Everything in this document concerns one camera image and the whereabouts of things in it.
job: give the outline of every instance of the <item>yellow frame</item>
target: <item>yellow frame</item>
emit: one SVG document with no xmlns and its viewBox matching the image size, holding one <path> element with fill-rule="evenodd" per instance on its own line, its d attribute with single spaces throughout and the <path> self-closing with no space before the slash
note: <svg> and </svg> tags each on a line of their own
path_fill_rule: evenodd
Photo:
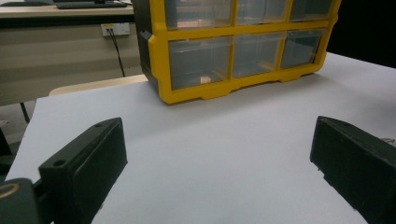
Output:
<svg viewBox="0 0 396 224">
<path fill-rule="evenodd" d="M 288 0 L 286 9 L 286 21 L 259 24 L 259 25 L 236 25 L 237 1 L 233 0 L 232 24 L 228 27 L 202 28 L 189 30 L 169 30 L 165 22 L 165 0 L 149 0 L 152 23 L 152 37 L 148 41 L 150 55 L 151 73 L 158 81 L 158 92 L 160 97 L 168 104 L 178 103 L 190 99 L 202 98 L 212 99 L 229 94 L 231 91 L 251 86 L 263 82 L 280 81 L 286 82 L 299 78 L 303 75 L 317 72 L 324 64 L 326 58 L 326 48 L 332 33 L 332 28 L 338 20 L 338 9 L 341 0 L 332 0 L 332 7 L 327 20 L 320 21 L 290 21 L 291 7 L 293 0 Z M 280 69 L 282 53 L 278 54 L 276 69 L 273 72 L 258 74 L 248 77 L 232 77 L 233 71 L 233 45 L 230 46 L 230 62 L 228 78 L 201 86 L 188 87 L 180 90 L 172 90 L 171 74 L 169 64 L 168 42 L 182 39 L 206 38 L 222 35 L 241 35 L 241 34 L 263 34 L 272 32 L 286 32 L 289 30 L 310 30 L 323 29 L 323 34 L 318 45 L 315 60 L 311 64 Z M 280 52 L 283 51 L 285 39 L 281 40 Z"/>
</svg>

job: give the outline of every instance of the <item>keyboard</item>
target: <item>keyboard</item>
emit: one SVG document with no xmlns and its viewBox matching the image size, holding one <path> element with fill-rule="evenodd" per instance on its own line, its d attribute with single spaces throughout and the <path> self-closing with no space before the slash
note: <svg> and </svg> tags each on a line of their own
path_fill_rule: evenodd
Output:
<svg viewBox="0 0 396 224">
<path fill-rule="evenodd" d="M 94 3 L 94 2 L 84 2 L 84 3 L 61 3 L 56 5 L 59 9 L 83 9 L 83 8 L 109 8 L 109 7 L 127 7 L 124 3 Z"/>
</svg>

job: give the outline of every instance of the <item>white tabletop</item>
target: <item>white tabletop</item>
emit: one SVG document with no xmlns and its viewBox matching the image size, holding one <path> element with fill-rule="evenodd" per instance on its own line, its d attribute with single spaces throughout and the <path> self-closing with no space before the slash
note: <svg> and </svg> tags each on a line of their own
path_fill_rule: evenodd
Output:
<svg viewBox="0 0 396 224">
<path fill-rule="evenodd" d="M 147 82 L 39 99 L 7 179 L 121 117 L 129 163 L 93 223 L 366 223 L 309 161 L 319 115 L 396 134 L 396 70 L 328 54 L 314 75 L 179 105 Z"/>
</svg>

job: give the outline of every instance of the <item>yellow storage cabinet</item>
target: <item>yellow storage cabinet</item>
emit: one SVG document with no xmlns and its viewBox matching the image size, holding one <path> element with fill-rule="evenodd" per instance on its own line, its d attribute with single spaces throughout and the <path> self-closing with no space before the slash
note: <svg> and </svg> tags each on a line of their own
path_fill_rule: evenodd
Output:
<svg viewBox="0 0 396 224">
<path fill-rule="evenodd" d="M 324 63 L 341 0 L 134 0 L 142 70 L 168 104 Z"/>
</svg>

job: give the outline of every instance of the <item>power outlet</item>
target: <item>power outlet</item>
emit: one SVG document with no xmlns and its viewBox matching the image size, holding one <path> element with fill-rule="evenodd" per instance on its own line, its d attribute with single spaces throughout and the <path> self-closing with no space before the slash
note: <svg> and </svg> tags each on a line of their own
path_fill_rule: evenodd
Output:
<svg viewBox="0 0 396 224">
<path fill-rule="evenodd" d="M 114 35 L 129 35 L 131 30 L 129 23 L 106 23 L 101 24 L 103 36 L 110 36 L 109 30 L 113 30 Z"/>
</svg>

